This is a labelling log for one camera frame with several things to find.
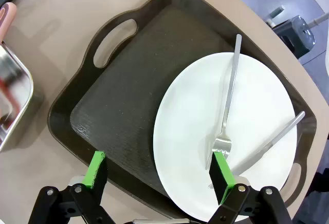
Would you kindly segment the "pink lint roller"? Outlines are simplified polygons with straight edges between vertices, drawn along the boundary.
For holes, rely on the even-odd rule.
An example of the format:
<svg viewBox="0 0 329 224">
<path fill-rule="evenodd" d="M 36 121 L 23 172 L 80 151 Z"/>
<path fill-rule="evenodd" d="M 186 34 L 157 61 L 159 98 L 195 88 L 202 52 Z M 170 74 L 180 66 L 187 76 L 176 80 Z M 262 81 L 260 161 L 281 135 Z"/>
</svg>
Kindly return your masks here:
<svg viewBox="0 0 329 224">
<path fill-rule="evenodd" d="M 15 18 L 16 5 L 12 2 L 7 2 L 0 8 L 0 44 L 3 42 L 4 37 Z"/>
</svg>

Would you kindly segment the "stainless steel rectangular container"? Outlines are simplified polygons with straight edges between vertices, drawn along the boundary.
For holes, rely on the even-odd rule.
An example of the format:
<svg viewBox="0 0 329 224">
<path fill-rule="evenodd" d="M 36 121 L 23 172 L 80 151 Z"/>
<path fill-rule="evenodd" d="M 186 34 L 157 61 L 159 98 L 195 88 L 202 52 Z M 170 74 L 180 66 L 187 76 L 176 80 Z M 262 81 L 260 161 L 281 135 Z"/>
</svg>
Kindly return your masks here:
<svg viewBox="0 0 329 224">
<path fill-rule="evenodd" d="M 25 130 L 24 114 L 33 96 L 30 72 L 5 44 L 0 44 L 0 153 L 16 146 Z"/>
</svg>

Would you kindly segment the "black fabric object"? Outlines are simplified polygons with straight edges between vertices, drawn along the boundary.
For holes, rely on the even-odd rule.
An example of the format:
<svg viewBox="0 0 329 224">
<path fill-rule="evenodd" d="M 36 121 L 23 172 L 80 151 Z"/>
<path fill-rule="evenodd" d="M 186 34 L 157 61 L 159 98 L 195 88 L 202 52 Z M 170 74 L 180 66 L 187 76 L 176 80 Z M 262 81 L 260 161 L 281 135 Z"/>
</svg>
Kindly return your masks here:
<svg viewBox="0 0 329 224">
<path fill-rule="evenodd" d="M 313 191 L 329 192 L 329 168 L 326 168 L 323 173 L 315 173 L 305 197 Z"/>
</svg>

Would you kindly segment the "silver fork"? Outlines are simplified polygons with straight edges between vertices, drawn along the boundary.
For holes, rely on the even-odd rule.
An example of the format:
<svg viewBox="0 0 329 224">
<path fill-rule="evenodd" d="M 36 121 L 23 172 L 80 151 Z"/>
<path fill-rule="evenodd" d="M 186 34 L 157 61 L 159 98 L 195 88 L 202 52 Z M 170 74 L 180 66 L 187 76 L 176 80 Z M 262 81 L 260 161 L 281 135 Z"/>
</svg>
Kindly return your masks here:
<svg viewBox="0 0 329 224">
<path fill-rule="evenodd" d="M 241 43 L 242 43 L 242 36 L 240 34 L 237 34 L 236 39 L 235 39 L 234 53 L 233 53 L 233 57 L 232 57 L 230 81 L 229 81 L 227 99 L 226 99 L 226 103 L 225 103 L 223 120 L 222 120 L 222 125 L 221 125 L 221 132 L 215 138 L 214 144 L 211 148 L 211 151 L 210 151 L 210 154 L 209 154 L 209 157 L 207 160 L 207 164 L 206 164 L 206 170 L 208 170 L 210 168 L 213 152 L 220 152 L 220 153 L 222 153 L 224 158 L 227 159 L 227 157 L 229 156 L 230 151 L 231 151 L 232 142 L 231 142 L 231 139 L 226 134 L 226 128 L 227 128 L 227 120 L 228 120 L 228 115 L 229 115 L 229 111 L 230 111 L 232 95 L 233 95 L 233 90 L 234 90 L 237 67 L 238 67 L 238 63 L 239 63 Z"/>
</svg>

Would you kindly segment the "dark brown handled tray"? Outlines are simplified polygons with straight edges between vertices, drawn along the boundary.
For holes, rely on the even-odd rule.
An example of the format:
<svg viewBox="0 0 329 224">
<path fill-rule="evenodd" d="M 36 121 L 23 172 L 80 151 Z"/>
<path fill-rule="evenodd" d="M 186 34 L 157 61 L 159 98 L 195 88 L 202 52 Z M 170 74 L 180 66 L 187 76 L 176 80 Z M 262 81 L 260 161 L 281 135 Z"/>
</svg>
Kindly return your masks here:
<svg viewBox="0 0 329 224">
<path fill-rule="evenodd" d="M 106 152 L 108 179 L 166 217 L 186 218 L 153 157 L 160 101 L 174 78 L 210 53 L 231 51 L 239 28 L 205 0 L 148 0 L 106 22 L 54 101 L 51 134 L 89 164 Z"/>
</svg>

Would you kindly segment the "dark grey plastic stool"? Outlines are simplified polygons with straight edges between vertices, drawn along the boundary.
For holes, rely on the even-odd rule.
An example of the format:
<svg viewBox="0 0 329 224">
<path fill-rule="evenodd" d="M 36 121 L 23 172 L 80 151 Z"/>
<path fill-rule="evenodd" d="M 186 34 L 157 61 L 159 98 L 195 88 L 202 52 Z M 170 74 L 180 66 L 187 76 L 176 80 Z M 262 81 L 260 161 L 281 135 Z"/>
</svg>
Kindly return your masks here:
<svg viewBox="0 0 329 224">
<path fill-rule="evenodd" d="M 316 43 L 310 27 L 299 15 L 274 26 L 272 30 L 297 59 L 310 52 Z"/>
</svg>

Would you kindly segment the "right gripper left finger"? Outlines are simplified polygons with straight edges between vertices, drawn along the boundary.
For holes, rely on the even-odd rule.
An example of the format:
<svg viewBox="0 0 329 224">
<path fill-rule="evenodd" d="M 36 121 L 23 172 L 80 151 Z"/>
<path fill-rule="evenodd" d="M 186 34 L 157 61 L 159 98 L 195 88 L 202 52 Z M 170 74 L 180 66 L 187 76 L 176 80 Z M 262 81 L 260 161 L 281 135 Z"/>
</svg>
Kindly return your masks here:
<svg viewBox="0 0 329 224">
<path fill-rule="evenodd" d="M 62 191 L 40 189 L 28 224 L 68 224 L 72 217 L 82 217 L 86 224 L 115 224 L 100 205 L 107 176 L 105 152 L 96 151 L 81 182 Z"/>
</svg>

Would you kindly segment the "silver table knife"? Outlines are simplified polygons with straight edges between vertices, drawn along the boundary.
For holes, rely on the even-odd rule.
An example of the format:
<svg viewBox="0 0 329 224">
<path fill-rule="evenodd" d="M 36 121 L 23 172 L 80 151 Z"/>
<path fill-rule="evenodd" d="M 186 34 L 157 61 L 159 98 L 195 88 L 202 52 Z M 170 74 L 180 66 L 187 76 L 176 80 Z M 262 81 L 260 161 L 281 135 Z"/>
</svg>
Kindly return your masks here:
<svg viewBox="0 0 329 224">
<path fill-rule="evenodd" d="M 295 126 L 305 117 L 305 111 L 301 111 L 298 113 L 293 119 L 288 121 L 283 127 L 277 129 L 273 135 L 271 135 L 268 139 L 266 139 L 261 145 L 259 145 L 250 156 L 244 159 L 234 170 L 233 174 L 240 176 L 245 171 L 254 168 L 254 165 L 262 165 L 265 166 L 265 160 L 262 159 L 267 152 L 276 144 L 278 143 L 286 134 L 288 134 Z M 211 149 L 206 169 L 210 167 L 211 156 L 214 152 L 220 152 L 226 156 L 229 155 L 229 147 L 230 141 L 228 139 L 220 139 L 219 137 L 216 138 L 214 145 Z"/>
</svg>

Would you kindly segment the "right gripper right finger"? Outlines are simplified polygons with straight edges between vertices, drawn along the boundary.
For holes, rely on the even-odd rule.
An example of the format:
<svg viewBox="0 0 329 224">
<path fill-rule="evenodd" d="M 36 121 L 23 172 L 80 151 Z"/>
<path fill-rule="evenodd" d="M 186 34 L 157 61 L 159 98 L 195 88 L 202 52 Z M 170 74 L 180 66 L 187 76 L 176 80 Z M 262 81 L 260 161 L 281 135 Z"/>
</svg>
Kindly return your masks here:
<svg viewBox="0 0 329 224">
<path fill-rule="evenodd" d="M 222 153 L 212 153 L 209 175 L 219 207 L 207 224 L 234 224 L 239 215 L 252 224 L 293 224 L 278 189 L 237 183 Z"/>
</svg>

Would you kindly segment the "white round plate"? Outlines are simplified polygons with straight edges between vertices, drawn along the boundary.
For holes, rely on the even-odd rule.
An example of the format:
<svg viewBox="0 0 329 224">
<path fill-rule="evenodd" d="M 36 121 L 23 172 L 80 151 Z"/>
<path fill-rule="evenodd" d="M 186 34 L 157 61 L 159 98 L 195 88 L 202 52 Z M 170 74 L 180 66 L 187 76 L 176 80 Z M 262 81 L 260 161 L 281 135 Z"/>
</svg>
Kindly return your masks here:
<svg viewBox="0 0 329 224">
<path fill-rule="evenodd" d="M 231 66 L 231 52 L 189 65 L 168 88 L 155 120 L 153 152 L 160 181 L 181 210 L 201 221 L 218 208 L 206 163 L 221 131 Z M 226 129 L 232 142 L 229 167 L 235 170 L 295 116 L 279 78 L 260 61 L 240 55 Z"/>
</svg>

